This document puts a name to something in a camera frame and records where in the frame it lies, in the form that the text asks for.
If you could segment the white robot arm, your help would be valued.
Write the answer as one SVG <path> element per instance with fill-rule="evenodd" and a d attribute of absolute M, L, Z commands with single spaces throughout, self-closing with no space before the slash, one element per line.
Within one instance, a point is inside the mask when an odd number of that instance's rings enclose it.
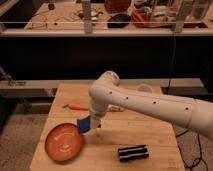
<path fill-rule="evenodd" d="M 101 123 L 108 105 L 116 105 L 176 124 L 213 140 L 213 103 L 129 90 L 118 84 L 119 76 L 113 71 L 106 71 L 89 88 L 92 128 L 97 128 Z"/>

